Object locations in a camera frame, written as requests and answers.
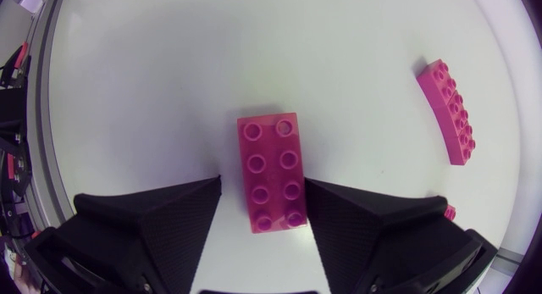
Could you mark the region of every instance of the magenta lego brick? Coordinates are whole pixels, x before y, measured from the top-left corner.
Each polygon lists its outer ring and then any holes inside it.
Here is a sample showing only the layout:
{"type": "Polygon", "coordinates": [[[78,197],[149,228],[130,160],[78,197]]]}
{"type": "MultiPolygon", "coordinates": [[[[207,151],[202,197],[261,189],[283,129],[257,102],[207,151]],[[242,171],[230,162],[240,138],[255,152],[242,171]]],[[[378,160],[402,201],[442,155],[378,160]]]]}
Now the magenta lego brick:
{"type": "Polygon", "coordinates": [[[253,233],[307,224],[295,113],[237,120],[246,204],[253,233]]]}
{"type": "Polygon", "coordinates": [[[473,139],[473,127],[467,123],[458,137],[445,138],[445,144],[450,163],[464,165],[471,158],[476,147],[476,141],[473,139]]]}
{"type": "Polygon", "coordinates": [[[438,59],[417,77],[431,108],[443,108],[456,91],[456,81],[450,77],[448,65],[438,59]]]}
{"type": "Polygon", "coordinates": [[[446,211],[444,212],[444,216],[448,220],[453,221],[454,218],[456,217],[456,208],[451,205],[448,205],[448,207],[446,208],[446,211]]]}
{"type": "Polygon", "coordinates": [[[468,112],[463,107],[463,97],[457,92],[452,95],[447,105],[436,108],[433,112],[444,138],[459,136],[467,125],[468,112]]]}

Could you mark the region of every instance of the white table surface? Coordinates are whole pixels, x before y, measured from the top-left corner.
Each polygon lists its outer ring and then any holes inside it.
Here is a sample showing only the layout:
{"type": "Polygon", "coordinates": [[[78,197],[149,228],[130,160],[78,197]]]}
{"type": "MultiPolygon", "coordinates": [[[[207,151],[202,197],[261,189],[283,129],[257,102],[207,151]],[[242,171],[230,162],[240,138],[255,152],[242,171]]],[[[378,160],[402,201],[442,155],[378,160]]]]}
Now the white table surface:
{"type": "Polygon", "coordinates": [[[305,176],[442,195],[498,246],[519,129],[500,49],[473,0],[64,0],[50,113],[69,198],[222,175],[192,291],[329,292],[310,227],[253,235],[235,122],[297,112],[305,176]],[[444,59],[477,148],[451,166],[414,72],[444,59]]]}

